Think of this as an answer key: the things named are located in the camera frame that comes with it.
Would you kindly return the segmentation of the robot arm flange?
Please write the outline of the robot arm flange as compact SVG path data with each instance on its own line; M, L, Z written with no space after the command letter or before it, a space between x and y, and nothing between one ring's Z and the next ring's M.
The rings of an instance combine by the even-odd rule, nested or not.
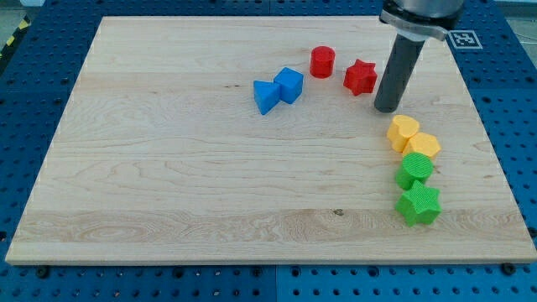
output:
M463 0L385 0L379 21L414 42L442 41L456 27Z

